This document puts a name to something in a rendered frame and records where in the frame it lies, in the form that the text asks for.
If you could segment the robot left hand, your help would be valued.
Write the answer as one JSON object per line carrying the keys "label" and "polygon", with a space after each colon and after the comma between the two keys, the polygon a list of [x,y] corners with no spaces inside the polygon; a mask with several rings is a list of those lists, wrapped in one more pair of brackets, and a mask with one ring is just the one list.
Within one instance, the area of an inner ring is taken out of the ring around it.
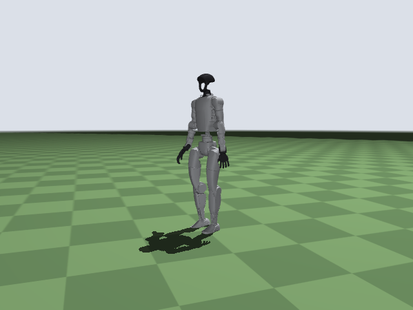
{"label": "robot left hand", "polygon": [[[225,146],[225,148],[226,148],[226,146]],[[228,156],[225,154],[226,152],[227,152],[227,148],[226,148],[226,151],[220,152],[220,147],[219,147],[220,155],[219,155],[219,158],[218,158],[217,162],[220,161],[220,168],[221,168],[221,163],[223,163],[223,169],[224,169],[224,162],[225,162],[225,168],[227,167],[227,163],[228,163],[228,166],[229,166]],[[227,161],[227,163],[226,163],[226,161]]]}

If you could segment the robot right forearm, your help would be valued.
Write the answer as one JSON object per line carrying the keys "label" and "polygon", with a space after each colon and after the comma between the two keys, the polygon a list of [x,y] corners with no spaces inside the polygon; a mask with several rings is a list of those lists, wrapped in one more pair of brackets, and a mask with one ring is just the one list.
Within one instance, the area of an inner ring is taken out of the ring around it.
{"label": "robot right forearm", "polygon": [[188,144],[190,144],[191,147],[190,147],[189,149],[192,148],[192,143],[193,143],[193,140],[194,140],[194,138],[193,138],[193,137],[194,137],[194,134],[196,134],[196,132],[195,132],[193,129],[188,128],[188,136],[187,136],[187,138],[186,138],[185,147],[186,147]]}

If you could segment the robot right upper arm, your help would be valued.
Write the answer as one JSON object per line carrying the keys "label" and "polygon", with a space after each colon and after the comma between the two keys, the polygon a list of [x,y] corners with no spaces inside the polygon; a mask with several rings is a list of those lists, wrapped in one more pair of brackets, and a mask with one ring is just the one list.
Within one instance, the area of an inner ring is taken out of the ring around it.
{"label": "robot right upper arm", "polygon": [[196,112],[195,112],[195,102],[196,102],[196,99],[193,100],[192,103],[191,103],[191,107],[192,107],[192,115],[191,115],[192,121],[190,121],[189,124],[188,124],[188,127],[189,127],[190,129],[194,129],[194,130],[197,129],[197,125],[196,125]]}

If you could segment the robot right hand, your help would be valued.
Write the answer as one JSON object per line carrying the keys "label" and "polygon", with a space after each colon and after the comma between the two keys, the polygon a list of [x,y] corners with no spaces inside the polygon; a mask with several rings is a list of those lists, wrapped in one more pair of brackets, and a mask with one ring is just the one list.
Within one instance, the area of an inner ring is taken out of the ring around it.
{"label": "robot right hand", "polygon": [[183,149],[180,151],[179,155],[177,156],[178,164],[180,164],[179,159],[180,158],[181,158],[181,160],[183,159],[183,154],[185,153],[185,151],[188,151],[190,147],[191,147],[190,144],[188,144],[186,147],[183,146]]}

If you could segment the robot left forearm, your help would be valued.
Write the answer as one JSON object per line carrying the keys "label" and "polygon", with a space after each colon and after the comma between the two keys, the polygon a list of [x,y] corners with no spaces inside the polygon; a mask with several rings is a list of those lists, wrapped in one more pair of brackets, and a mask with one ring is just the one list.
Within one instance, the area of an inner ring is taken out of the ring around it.
{"label": "robot left forearm", "polygon": [[218,137],[218,145],[220,146],[220,152],[224,152],[224,151],[226,151],[226,148],[225,148],[225,126],[224,126],[224,124],[223,124],[223,122],[222,121],[219,121],[218,123],[217,123],[217,126],[218,126],[218,131],[217,131],[217,137]]}

